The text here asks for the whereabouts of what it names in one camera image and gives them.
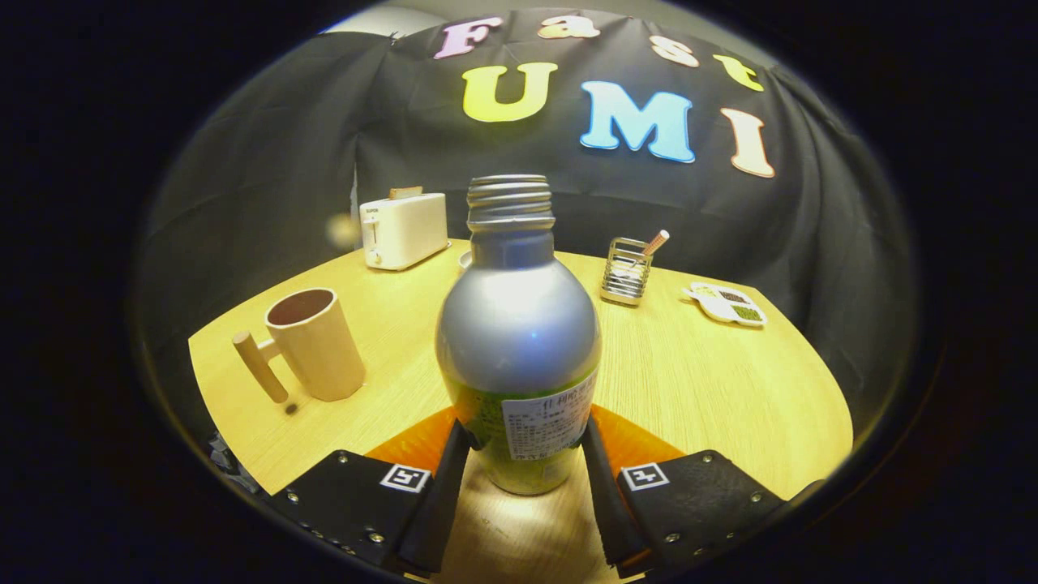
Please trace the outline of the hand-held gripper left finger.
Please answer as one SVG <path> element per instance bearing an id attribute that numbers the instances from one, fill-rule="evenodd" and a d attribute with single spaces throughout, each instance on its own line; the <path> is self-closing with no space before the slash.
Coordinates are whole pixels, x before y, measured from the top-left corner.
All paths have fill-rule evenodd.
<path id="1" fill-rule="evenodd" d="M 442 569 L 469 455 L 445 407 L 366 454 L 331 451 L 268 504 L 342 555 L 427 577 Z"/>

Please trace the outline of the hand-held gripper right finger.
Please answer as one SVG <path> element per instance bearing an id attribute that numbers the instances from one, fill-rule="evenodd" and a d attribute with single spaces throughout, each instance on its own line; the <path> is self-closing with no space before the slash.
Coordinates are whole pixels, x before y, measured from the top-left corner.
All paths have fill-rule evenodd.
<path id="1" fill-rule="evenodd" d="M 719 451 L 684 453 L 597 404 L 581 446 L 604 556 L 622 578 L 698 568 L 822 486 L 815 480 L 783 499 Z"/>

